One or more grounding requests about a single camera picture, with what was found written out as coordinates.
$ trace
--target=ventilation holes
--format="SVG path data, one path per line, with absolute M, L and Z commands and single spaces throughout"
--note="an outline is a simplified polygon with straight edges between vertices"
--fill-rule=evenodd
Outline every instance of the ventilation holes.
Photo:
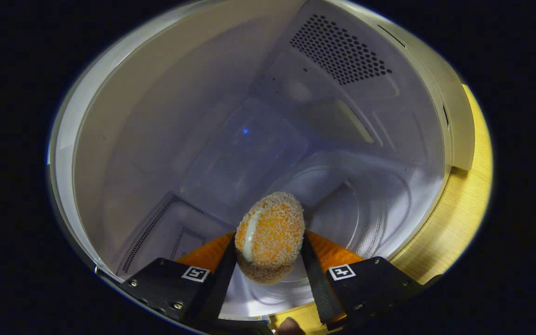
M 143 231 L 142 235 L 140 235 L 140 238 L 138 238 L 138 241 L 136 242 L 136 244 L 132 247 L 132 250 L 129 252 L 129 255 L 127 255 L 127 259 L 125 261 L 125 263 L 123 263 L 123 267 L 121 269 L 123 269 L 123 272 L 125 272 L 127 274 L 127 271 L 129 270 L 129 267 L 132 265 L 132 261 L 134 261 L 134 258 L 136 257 L 136 255 L 138 254 L 138 251 L 140 250 L 140 248 L 142 247 L 142 245 L 144 244 L 144 241 L 146 241 L 146 239 L 148 238 L 149 234 L 151 233 L 151 231 L 154 229 L 154 227 L 157 225 L 158 221 L 160 220 L 160 218 L 162 217 L 162 215 L 164 215 L 164 213 L 167 211 L 167 208 L 168 206 L 171 206 L 172 204 L 174 203 L 184 203 L 186 205 L 188 205 L 189 207 L 193 208 L 194 210 L 196 210 L 196 212 L 200 212 L 200 213 L 204 213 L 202 212 L 202 210 L 200 210 L 199 208 L 195 207 L 195 206 L 192 206 L 192 204 L 188 203 L 187 201 L 181 199 L 180 197 L 177 197 L 176 195 L 173 195 L 173 197 L 171 197 L 168 202 L 162 206 L 162 209 L 160 210 L 160 212 L 158 212 L 158 214 L 154 217 L 154 219 L 152 220 L 152 222 L 150 222 L 150 224 L 146 227 L 146 229 Z M 206 243 L 206 238 L 203 237 L 202 235 L 194 232 L 194 231 L 191 231 L 190 229 L 187 229 L 188 231 L 190 231 L 190 234 L 196 238 L 201 238 L 202 239 L 202 243 Z M 181 235 L 179 236 L 179 239 L 177 240 L 177 243 L 175 244 L 175 248 L 177 248 L 177 245 L 179 244 L 179 241 L 181 240 L 181 236 L 183 235 L 183 229 L 181 230 Z
M 338 27 L 336 22 L 328 21 L 324 15 L 313 14 L 289 43 L 305 53 L 340 85 L 392 73 L 384 66 L 384 61 L 368 49 L 367 44 L 361 43 L 347 29 Z M 373 62 L 375 71 L 368 70 L 364 66 L 366 62 Z
M 175 242 L 175 246 L 173 246 L 173 250 L 171 251 L 171 257 L 169 258 L 171 261 L 175 260 L 175 256 L 177 255 L 177 249 L 179 248 L 179 243 L 181 243 L 183 234 L 188 234 L 194 238 L 197 238 L 198 240 L 200 240 L 200 242 L 202 242 L 202 245 L 206 244 L 206 237 L 196 233 L 195 231 L 187 227 L 182 227 L 181 232 L 179 233 L 179 237 L 177 237 L 177 242 Z

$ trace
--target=orange breaded ball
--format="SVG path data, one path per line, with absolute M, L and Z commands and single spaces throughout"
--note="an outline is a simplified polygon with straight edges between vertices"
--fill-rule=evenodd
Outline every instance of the orange breaded ball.
M 259 284 L 276 284 L 291 272 L 304 230 L 303 208 L 293 195 L 266 195 L 237 227 L 234 243 L 241 271 Z

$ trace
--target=wooden surface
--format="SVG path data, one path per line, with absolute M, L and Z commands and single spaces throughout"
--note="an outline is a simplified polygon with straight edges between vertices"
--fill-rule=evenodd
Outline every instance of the wooden surface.
M 452 168 L 440 201 L 421 230 L 390 262 L 424 284 L 443 274 L 453 265 L 474 237 L 491 193 L 493 156 L 489 130 L 470 89 L 464 86 L 475 122 L 475 156 L 470 171 Z M 317 315 L 315 303 L 309 303 L 270 316 L 271 327 L 287 317 L 294 318 L 307 334 L 327 334 Z

